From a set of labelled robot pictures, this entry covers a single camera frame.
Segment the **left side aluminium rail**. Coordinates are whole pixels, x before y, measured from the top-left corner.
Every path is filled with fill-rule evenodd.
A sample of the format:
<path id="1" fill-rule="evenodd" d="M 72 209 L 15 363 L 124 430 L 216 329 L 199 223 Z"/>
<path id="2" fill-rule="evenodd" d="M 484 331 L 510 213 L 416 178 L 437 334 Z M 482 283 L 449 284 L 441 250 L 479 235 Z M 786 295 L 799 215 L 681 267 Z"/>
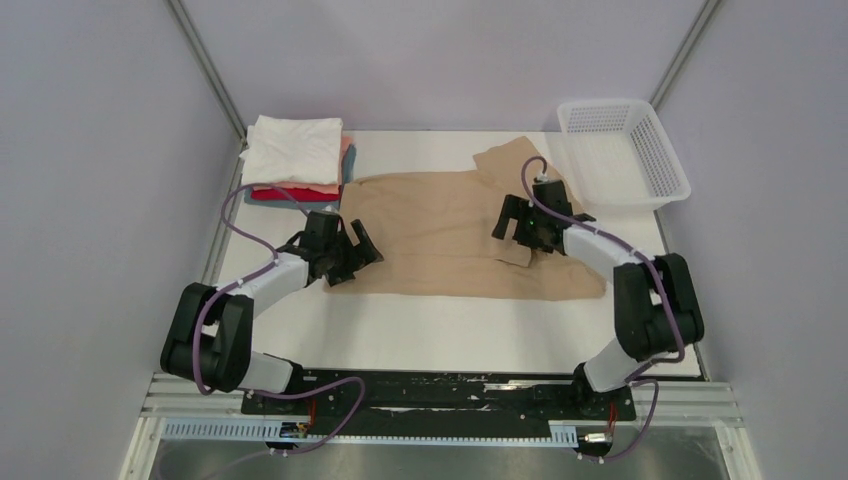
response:
<path id="1" fill-rule="evenodd" d="M 231 236 L 230 228 L 226 225 L 226 222 L 231 219 L 233 209 L 237 208 L 233 201 L 227 200 L 227 198 L 241 185 L 244 164 L 241 153 L 247 147 L 248 141 L 241 139 L 230 152 L 229 162 L 223 170 L 224 176 L 219 192 L 214 195 L 212 203 L 210 237 L 205 244 L 207 249 L 202 257 L 201 269 L 193 282 L 214 285 L 220 277 L 225 251 Z"/>

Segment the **pink folded t shirt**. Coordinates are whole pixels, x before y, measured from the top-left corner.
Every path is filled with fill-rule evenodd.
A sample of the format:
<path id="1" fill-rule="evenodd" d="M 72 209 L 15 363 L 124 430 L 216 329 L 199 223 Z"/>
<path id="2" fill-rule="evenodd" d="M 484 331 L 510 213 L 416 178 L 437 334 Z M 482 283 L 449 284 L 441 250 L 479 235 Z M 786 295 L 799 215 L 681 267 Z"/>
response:
<path id="1" fill-rule="evenodd" d="M 242 153 L 243 182 L 335 192 L 342 185 L 341 161 L 352 138 L 289 138 L 257 141 Z"/>

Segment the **beige t shirt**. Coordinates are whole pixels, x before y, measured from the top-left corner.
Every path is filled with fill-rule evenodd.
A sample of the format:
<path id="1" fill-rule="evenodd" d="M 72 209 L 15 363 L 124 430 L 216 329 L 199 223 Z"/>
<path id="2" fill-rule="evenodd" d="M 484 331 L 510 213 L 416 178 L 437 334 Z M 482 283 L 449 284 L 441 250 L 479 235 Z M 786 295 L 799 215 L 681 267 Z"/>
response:
<path id="1" fill-rule="evenodd" d="M 606 280 L 582 262 L 534 253 L 491 233 L 504 198 L 521 195 L 525 136 L 474 155 L 461 172 L 383 174 L 349 183 L 340 214 L 362 221 L 384 259 L 330 294 L 400 294 L 566 301 L 602 297 Z"/>

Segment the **red folded t shirt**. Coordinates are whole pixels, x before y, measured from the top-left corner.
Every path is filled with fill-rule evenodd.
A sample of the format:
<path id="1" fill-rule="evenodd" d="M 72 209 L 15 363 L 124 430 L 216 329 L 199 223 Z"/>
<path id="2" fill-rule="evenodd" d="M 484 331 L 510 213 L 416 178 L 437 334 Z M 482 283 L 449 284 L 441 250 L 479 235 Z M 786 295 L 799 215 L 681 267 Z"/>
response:
<path id="1" fill-rule="evenodd" d="M 252 200 L 260 201 L 260 202 L 270 202 L 270 201 L 297 201 L 297 202 L 307 202 L 307 203 L 324 203 L 324 202 L 335 202 L 341 198 L 341 190 L 337 190 L 335 192 L 321 192 L 313 189 L 307 188 L 282 188 L 278 189 L 272 188 L 258 188 L 252 189 L 248 194 L 248 197 Z"/>

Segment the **blue grey folded t shirt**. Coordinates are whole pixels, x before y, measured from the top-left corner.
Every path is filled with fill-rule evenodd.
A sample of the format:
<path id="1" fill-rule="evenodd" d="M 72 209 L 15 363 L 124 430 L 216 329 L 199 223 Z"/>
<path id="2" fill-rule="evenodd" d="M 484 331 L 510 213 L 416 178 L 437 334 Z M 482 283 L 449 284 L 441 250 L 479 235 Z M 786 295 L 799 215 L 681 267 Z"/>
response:
<path id="1" fill-rule="evenodd" d="M 344 190 L 344 185 L 352 181 L 355 158 L 356 158 L 356 147 L 351 145 L 347 149 L 347 151 L 344 154 L 344 157 L 341 161 L 342 185 L 340 187 L 340 190 L 342 191 L 342 193 L 343 193 L 343 190 Z M 246 204 L 266 206 L 266 207 L 274 207 L 274 208 L 294 209 L 294 210 L 297 210 L 298 207 L 303 207 L 306 210 L 320 210 L 320 209 L 323 209 L 327 206 L 332 206 L 333 208 L 338 208 L 339 205 L 340 205 L 340 202 L 341 202 L 341 198 L 342 198 L 342 193 L 341 193 L 341 198 L 339 200 L 335 201 L 335 202 L 324 202 L 324 203 L 307 203 L 307 202 L 297 202 L 297 201 L 295 201 L 295 202 L 293 202 L 293 201 L 290 201 L 290 202 L 284 202 L 284 201 L 260 202 L 260 201 L 252 200 L 251 198 L 248 197 L 248 194 L 250 193 L 250 191 L 251 190 L 247 190 L 246 193 L 244 194 L 244 202 Z"/>

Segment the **corner aluminium post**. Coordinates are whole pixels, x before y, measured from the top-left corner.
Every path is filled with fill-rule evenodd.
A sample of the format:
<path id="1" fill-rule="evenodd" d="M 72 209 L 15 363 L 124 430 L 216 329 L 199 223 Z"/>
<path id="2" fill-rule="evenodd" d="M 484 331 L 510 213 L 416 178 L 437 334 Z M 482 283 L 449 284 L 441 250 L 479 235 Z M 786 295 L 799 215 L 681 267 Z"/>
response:
<path id="1" fill-rule="evenodd" d="M 662 74 L 649 99 L 649 104 L 659 111 L 668 98 L 678 77 L 693 55 L 699 41 L 708 30 L 716 13 L 723 6 L 723 0 L 704 0 L 701 2 L 691 25 L 680 41 L 675 53 Z"/>
<path id="2" fill-rule="evenodd" d="M 210 87 L 217 104 L 242 145 L 247 144 L 247 126 L 238 108 L 225 86 L 212 56 L 210 55 L 202 36 L 196 27 L 185 3 L 181 0 L 164 0 L 177 29 L 186 41 L 188 48 L 197 63 L 205 81 Z"/>

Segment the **white plastic basket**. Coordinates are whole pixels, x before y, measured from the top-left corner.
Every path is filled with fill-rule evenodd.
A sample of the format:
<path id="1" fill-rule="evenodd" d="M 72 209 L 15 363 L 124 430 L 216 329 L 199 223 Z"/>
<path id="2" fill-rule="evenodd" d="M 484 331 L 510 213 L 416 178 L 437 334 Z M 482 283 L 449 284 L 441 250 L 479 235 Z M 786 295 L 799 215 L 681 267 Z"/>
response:
<path id="1" fill-rule="evenodd" d="M 653 212 L 690 197 L 682 164 L 648 102 L 574 100 L 562 103 L 557 116 L 587 206 L 605 212 Z"/>

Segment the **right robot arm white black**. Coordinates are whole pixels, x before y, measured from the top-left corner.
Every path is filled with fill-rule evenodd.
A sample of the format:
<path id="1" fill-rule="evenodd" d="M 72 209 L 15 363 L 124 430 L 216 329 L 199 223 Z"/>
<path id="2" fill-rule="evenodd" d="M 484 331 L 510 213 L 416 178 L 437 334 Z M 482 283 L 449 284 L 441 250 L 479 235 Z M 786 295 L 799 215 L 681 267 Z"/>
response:
<path id="1" fill-rule="evenodd" d="M 571 403 L 596 417 L 611 391 L 658 363 L 684 359 L 687 346 L 705 334 L 686 260 L 679 254 L 645 254 L 606 231 L 589 214 L 575 214 L 562 181 L 532 185 L 524 197 L 505 196 L 492 231 L 496 239 L 579 260 L 612 288 L 613 339 L 575 370 Z"/>

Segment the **white folded t shirt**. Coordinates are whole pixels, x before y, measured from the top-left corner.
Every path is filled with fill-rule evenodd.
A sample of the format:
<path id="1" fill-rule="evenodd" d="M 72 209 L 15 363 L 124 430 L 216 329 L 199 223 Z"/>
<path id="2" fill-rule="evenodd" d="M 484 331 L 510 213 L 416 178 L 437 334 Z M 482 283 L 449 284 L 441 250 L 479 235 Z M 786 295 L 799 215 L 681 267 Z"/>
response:
<path id="1" fill-rule="evenodd" d="M 340 177 L 340 118 L 277 119 L 261 115 L 247 129 L 244 184 L 336 184 Z"/>

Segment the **left corner aluminium post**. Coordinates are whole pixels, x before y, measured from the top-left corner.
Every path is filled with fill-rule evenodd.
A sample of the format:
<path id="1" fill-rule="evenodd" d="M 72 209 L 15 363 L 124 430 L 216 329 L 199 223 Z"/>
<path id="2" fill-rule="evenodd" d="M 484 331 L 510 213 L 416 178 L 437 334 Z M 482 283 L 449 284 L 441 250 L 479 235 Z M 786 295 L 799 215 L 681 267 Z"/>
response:
<path id="1" fill-rule="evenodd" d="M 188 48 L 197 63 L 205 81 L 210 87 L 217 104 L 242 145 L 247 144 L 247 126 L 238 108 L 225 86 L 212 56 L 210 55 L 202 36 L 196 27 L 185 3 L 181 0 L 164 0 L 177 29 L 186 41 Z"/>

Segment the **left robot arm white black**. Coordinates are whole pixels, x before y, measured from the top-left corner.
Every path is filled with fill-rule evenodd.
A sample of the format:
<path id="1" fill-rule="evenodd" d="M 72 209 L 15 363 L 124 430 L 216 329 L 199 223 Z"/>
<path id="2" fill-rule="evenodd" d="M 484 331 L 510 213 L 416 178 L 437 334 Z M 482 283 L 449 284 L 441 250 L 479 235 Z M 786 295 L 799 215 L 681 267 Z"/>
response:
<path id="1" fill-rule="evenodd" d="M 306 399 L 293 377 L 299 365 L 253 348 L 257 316 L 318 280 L 352 281 L 383 256 L 360 220 L 312 211 L 302 230 L 272 249 L 256 271 L 218 285 L 191 283 L 182 292 L 160 355 L 161 369 L 196 383 L 200 392 L 267 393 L 279 412 L 297 412 Z"/>

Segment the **aluminium frame rail front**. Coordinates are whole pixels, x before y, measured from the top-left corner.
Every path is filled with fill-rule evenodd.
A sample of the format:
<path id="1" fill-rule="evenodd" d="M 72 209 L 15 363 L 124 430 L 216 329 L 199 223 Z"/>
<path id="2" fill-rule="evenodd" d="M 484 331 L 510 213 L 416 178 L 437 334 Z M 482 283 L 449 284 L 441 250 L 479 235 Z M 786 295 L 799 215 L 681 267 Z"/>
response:
<path id="1" fill-rule="evenodd" d="M 241 393 L 200 394 L 195 385 L 169 374 L 156 374 L 143 401 L 141 418 L 243 420 Z M 654 426 L 744 426 L 731 387 L 719 382 L 662 381 Z"/>

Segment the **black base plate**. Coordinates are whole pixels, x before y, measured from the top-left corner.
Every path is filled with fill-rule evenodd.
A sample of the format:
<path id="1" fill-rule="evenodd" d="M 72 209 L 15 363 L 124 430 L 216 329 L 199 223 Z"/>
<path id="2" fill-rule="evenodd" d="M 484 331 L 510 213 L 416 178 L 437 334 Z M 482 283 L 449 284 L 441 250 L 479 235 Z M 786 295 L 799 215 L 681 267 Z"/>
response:
<path id="1" fill-rule="evenodd" d="M 628 389 L 595 394 L 573 386 L 570 374 L 311 369 L 289 384 L 311 391 L 343 378 L 361 378 L 311 399 L 244 396 L 241 411 L 263 417 L 301 417 L 309 433 L 540 434 L 552 421 L 607 425 L 636 417 Z"/>

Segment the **right corner aluminium post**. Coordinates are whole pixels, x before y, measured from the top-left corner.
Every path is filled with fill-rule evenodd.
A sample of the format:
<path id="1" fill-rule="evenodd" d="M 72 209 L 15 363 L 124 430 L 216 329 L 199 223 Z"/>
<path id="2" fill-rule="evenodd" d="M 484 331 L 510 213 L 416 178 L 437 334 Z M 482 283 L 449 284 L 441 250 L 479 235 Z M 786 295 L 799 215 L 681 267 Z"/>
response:
<path id="1" fill-rule="evenodd" d="M 668 98 L 678 77 L 693 55 L 699 41 L 708 30 L 716 13 L 723 6 L 723 0 L 704 0 L 701 2 L 691 25 L 680 41 L 675 53 L 662 74 L 649 99 L 649 104 L 659 111 Z"/>

